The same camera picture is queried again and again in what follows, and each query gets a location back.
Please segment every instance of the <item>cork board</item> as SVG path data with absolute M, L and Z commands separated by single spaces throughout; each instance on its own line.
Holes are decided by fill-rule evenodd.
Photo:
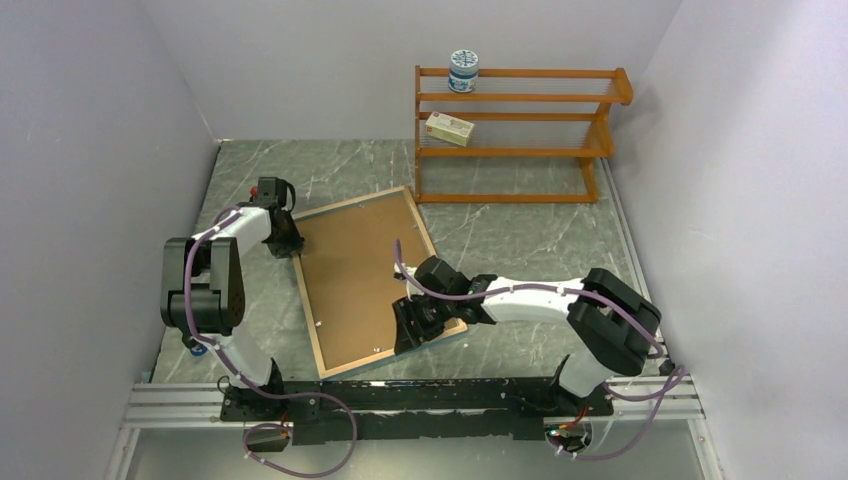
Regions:
M 295 215 L 306 239 L 294 258 L 318 375 L 328 378 L 394 356 L 392 302 L 406 295 L 393 277 L 393 245 L 417 265 L 436 250 L 407 187 Z M 451 320 L 437 339 L 467 330 Z

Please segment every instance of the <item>wooden frame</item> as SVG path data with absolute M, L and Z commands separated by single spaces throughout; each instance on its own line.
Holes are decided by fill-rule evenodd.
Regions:
M 603 94 L 582 93 L 428 93 L 421 91 L 421 77 L 447 78 L 447 68 L 415 67 L 415 199 L 419 203 L 594 203 L 598 201 L 593 162 L 597 157 L 609 157 L 614 152 L 609 128 L 612 104 L 629 105 L 633 89 L 623 68 L 615 70 L 534 70 L 480 69 L 479 76 L 499 78 L 558 78 L 609 80 Z M 590 122 L 583 145 L 579 148 L 522 148 L 522 147 L 450 147 L 422 146 L 420 122 L 430 111 L 421 111 L 421 102 L 559 102 L 597 103 L 595 113 L 532 113 L 532 112 L 442 112 L 463 120 Z M 585 194 L 428 194 L 421 186 L 421 163 L 427 157 L 574 157 L 579 166 Z
M 418 211 L 418 208 L 417 208 L 415 201 L 412 197 L 412 193 L 410 192 L 409 187 L 406 187 L 406 186 L 396 187 L 396 188 L 393 188 L 393 189 L 390 189 L 390 190 L 384 190 L 384 191 L 381 191 L 381 192 L 373 193 L 373 194 L 370 194 L 370 195 L 365 195 L 365 196 L 354 198 L 354 199 L 347 200 L 347 201 L 344 201 L 344 202 L 335 203 L 335 204 L 332 204 L 332 205 L 327 205 L 325 207 L 316 208 L 314 210 L 309 210 L 307 212 L 303 212 L 303 213 L 299 213 L 297 215 L 294 215 L 294 219 L 296 221 L 302 222 L 303 220 L 306 220 L 308 218 L 312 218 L 312 217 L 315 217 L 315 216 L 318 216 L 318 215 L 322 215 L 322 214 L 330 213 L 330 212 L 333 212 L 333 211 L 341 210 L 345 207 L 349 208 L 351 206 L 361 205 L 363 203 L 367 203 L 369 201 L 385 198 L 385 197 L 391 196 L 391 195 L 402 195 L 403 196 L 403 198 L 404 198 L 404 200 L 405 200 L 405 202 L 406 202 L 406 204 L 409 208 L 409 212 L 410 212 L 410 214 L 411 214 L 411 216 L 412 216 L 412 218 L 415 222 L 416 230 L 420 234 L 420 238 L 421 238 L 421 241 L 424 245 L 425 250 L 427 251 L 428 254 L 435 255 L 436 254 L 436 248 L 433 246 L 432 240 L 430 240 L 430 236 L 428 235 L 427 230 L 424 226 L 424 221 L 421 218 L 421 214 Z M 340 365 L 340 366 L 328 367 L 327 363 L 325 362 L 325 354 L 321 349 L 321 343 L 320 343 L 319 336 L 318 336 L 318 327 L 316 327 L 316 322 L 319 321 L 319 319 L 316 319 L 313 316 L 313 305 L 311 304 L 309 292 L 307 290 L 307 282 L 306 282 L 306 276 L 304 275 L 303 262 L 301 261 L 301 258 L 300 258 L 299 255 L 294 256 L 293 260 L 294 260 L 295 275 L 297 276 L 298 288 L 300 289 L 300 295 L 301 295 L 301 298 L 303 299 L 303 309 L 304 309 L 304 312 L 306 313 L 306 326 L 307 326 L 307 329 L 309 331 L 310 342 L 312 343 L 312 352 L 315 356 L 315 364 L 318 367 L 318 375 L 321 379 L 325 379 L 325 378 L 333 377 L 335 375 L 339 375 L 339 374 L 342 374 L 342 373 L 350 372 L 351 370 L 354 370 L 354 369 L 357 369 L 357 368 L 360 368 L 360 367 L 363 367 L 363 366 L 366 366 L 366 365 L 369 365 L 369 364 L 374 364 L 375 362 L 384 361 L 384 360 L 387 360 L 387 359 L 395 356 L 394 349 L 388 348 L 388 349 L 385 349 L 383 351 L 376 352 L 372 355 L 362 357 L 362 358 L 360 358 L 356 361 L 348 362 L 348 363 L 345 363 L 345 364 Z M 436 342 L 436 341 L 439 341 L 441 339 L 444 339 L 444 338 L 465 332 L 468 329 L 467 325 L 460 320 L 452 320 L 452 322 L 453 322 L 453 324 L 447 325 L 445 332 L 440 337 L 433 340 L 433 342 Z

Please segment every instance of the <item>marble floor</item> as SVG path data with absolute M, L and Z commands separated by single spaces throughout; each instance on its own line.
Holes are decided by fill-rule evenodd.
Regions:
M 493 272 L 517 280 L 565 280 L 604 267 L 637 285 L 610 185 L 597 177 L 595 204 L 424 204 L 420 210 L 436 250 L 468 276 Z M 260 176 L 278 176 L 297 188 L 295 212 L 412 183 L 408 140 L 231 141 L 222 145 L 196 230 L 223 207 L 246 201 Z M 425 159 L 427 192 L 582 192 L 571 159 Z M 284 378 L 318 374 L 290 259 L 254 248 L 242 259 L 247 295 L 245 322 Z M 566 326 L 513 323 L 471 326 L 464 335 L 409 352 L 343 378 L 468 378 L 551 375 L 582 348 Z M 654 362 L 645 373 L 655 374 Z M 191 356 L 175 329 L 166 331 L 154 382 L 211 382 L 224 375 L 211 355 Z

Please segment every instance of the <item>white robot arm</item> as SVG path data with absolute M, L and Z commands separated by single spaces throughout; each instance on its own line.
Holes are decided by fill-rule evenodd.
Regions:
M 279 383 L 279 370 L 256 340 L 241 325 L 245 311 L 244 284 L 239 259 L 259 243 L 265 243 L 275 257 L 284 257 L 303 246 L 291 209 L 294 188 L 285 180 L 260 177 L 249 202 L 219 215 L 216 225 L 191 238 L 172 238 L 165 244 L 162 269 L 162 320 L 179 328 L 186 347 L 203 345 L 221 352 L 239 376 L 232 385 L 247 388 L 243 381 L 266 386 Z M 188 265 L 189 252 L 196 246 Z M 191 283 L 191 311 L 199 336 L 187 322 L 185 305 L 186 269 L 190 277 L 208 282 Z
M 574 400 L 589 396 L 615 374 L 639 375 L 647 358 L 662 354 L 653 338 L 659 310 L 607 270 L 593 268 L 585 278 L 562 282 L 523 282 L 491 274 L 469 280 L 437 257 L 410 268 L 400 263 L 397 249 L 396 260 L 395 277 L 407 285 L 406 298 L 393 305 L 396 351 L 437 337 L 450 318 L 469 324 L 570 325 L 587 346 L 566 357 L 558 371 L 559 385 Z

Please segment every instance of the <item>black mounting plate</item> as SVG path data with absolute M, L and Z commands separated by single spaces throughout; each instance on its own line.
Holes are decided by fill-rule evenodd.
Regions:
M 360 440 L 488 435 L 538 440 L 544 438 L 546 417 L 574 417 L 586 404 L 588 416 L 612 415 L 612 403 L 602 388 L 583 403 L 569 403 L 560 397 L 554 404 L 551 383 L 551 377 L 289 381 L 285 391 L 323 392 L 341 399 L 357 412 Z M 279 417 L 259 418 L 249 411 L 225 407 L 221 420 L 279 421 Z M 347 414 L 324 399 L 290 401 L 286 421 L 294 424 L 293 445 L 343 441 L 352 435 Z
M 285 392 L 283 376 L 276 361 L 271 361 L 268 384 L 261 388 L 272 394 Z M 228 386 L 224 391 L 219 418 L 222 422 L 278 422 L 288 410 L 288 403 L 263 397 L 249 388 Z

